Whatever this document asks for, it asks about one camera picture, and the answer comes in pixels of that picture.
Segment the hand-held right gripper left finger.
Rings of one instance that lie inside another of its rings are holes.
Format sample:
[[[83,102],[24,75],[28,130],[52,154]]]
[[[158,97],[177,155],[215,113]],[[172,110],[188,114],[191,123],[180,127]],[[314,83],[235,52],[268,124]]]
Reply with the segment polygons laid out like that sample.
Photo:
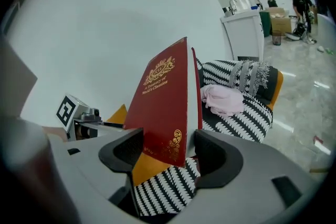
[[[81,224],[142,224],[132,180],[142,152],[142,129],[73,142],[54,134],[48,139]]]

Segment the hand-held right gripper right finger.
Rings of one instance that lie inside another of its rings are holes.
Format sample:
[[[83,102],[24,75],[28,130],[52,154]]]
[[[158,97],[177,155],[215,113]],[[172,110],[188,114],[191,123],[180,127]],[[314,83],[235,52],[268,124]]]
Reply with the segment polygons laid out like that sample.
[[[191,203],[169,224],[286,224],[316,182],[266,144],[206,130],[194,133],[200,177]]]

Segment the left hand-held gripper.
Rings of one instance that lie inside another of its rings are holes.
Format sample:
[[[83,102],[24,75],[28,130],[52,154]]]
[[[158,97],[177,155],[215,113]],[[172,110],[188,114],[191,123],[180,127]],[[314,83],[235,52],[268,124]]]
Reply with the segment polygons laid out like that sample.
[[[70,94],[65,94],[56,112],[68,141],[76,140],[75,123],[79,124],[79,139],[89,139],[122,131],[119,123],[102,122],[100,112]]]

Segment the red book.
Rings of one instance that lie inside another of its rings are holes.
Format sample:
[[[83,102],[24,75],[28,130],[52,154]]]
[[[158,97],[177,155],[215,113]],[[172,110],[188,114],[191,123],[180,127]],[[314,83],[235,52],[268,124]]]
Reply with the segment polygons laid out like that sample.
[[[183,37],[152,58],[135,91],[123,128],[143,130],[143,152],[185,167],[195,156],[202,101],[194,48]]]

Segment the person's left forearm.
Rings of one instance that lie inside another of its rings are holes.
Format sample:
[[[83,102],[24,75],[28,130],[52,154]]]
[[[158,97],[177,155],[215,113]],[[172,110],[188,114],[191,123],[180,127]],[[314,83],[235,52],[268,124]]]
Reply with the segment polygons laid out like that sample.
[[[67,142],[67,134],[65,130],[61,127],[50,127],[50,126],[43,126],[42,127],[44,136],[47,137],[48,135],[56,135],[62,139],[63,142]]]

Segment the orange sofa with striped cover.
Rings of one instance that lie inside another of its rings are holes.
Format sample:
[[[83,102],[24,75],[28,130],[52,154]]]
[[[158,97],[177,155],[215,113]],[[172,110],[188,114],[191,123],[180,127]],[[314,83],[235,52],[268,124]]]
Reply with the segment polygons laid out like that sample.
[[[197,62],[201,87],[215,84],[228,87],[234,60]],[[273,108],[283,76],[270,66],[268,88],[260,87],[256,96],[241,92],[243,113],[218,116],[202,104],[203,128],[208,131],[262,142],[272,126]],[[188,158],[184,168],[171,166],[165,171],[135,186],[134,192],[141,218],[168,218],[181,212],[195,196],[195,182],[200,176],[196,158]]]

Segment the large orange cushion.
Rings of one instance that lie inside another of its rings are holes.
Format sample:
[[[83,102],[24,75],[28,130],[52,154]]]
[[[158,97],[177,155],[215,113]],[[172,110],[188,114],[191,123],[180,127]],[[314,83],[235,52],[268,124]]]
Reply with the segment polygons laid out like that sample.
[[[107,119],[107,122],[123,124],[125,122],[126,115],[127,109],[125,104],[123,104],[111,117]],[[133,185],[138,186],[151,177],[165,171],[169,167],[171,167],[170,164],[160,162],[151,156],[141,153],[132,170]]]

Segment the pink cloth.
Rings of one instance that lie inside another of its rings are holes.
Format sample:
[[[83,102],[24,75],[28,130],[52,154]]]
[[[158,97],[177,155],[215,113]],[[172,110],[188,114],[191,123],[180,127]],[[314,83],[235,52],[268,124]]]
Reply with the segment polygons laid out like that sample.
[[[243,113],[243,94],[234,88],[208,84],[201,88],[201,101],[218,116],[233,116]]]

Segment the person's white shirt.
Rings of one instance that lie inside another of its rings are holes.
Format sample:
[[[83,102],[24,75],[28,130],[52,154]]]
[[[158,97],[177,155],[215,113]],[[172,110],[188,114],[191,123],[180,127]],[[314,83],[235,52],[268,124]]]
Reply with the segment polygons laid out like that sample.
[[[46,133],[20,117],[36,81],[0,34],[0,224],[80,224]]]

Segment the grey knitted cloth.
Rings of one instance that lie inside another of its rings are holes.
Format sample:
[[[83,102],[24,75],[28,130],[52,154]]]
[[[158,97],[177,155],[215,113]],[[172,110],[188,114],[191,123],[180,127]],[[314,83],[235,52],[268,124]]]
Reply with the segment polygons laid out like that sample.
[[[264,61],[232,61],[228,87],[256,96],[260,87],[268,88],[270,65]]]

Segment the white cabinet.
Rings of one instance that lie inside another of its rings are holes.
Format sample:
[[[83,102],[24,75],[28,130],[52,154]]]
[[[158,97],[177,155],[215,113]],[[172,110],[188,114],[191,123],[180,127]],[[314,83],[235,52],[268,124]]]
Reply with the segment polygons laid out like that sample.
[[[259,10],[222,17],[221,22],[227,32],[233,58],[262,61],[264,57],[264,30]]]

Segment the green bin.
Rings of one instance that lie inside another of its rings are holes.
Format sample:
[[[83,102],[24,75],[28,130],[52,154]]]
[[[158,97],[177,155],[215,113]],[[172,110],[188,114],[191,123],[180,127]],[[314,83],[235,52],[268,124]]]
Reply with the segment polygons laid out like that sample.
[[[270,14],[267,11],[260,11],[259,15],[263,26],[264,37],[268,37],[271,32]]]

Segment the brown cardboard box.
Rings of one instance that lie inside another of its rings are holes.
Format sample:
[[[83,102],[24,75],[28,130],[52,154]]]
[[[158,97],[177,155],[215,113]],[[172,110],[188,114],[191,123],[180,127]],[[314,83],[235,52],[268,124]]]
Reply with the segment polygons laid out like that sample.
[[[282,35],[292,32],[291,19],[287,11],[280,7],[266,8],[266,11],[270,15],[272,31],[281,33]]]

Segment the white counter block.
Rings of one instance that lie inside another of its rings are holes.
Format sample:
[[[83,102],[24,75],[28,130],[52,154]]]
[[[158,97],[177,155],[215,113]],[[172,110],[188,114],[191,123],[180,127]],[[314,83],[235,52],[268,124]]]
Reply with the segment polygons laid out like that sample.
[[[336,24],[332,18],[327,17],[322,14],[317,14],[318,19],[318,34],[327,35],[335,34],[336,35]]]

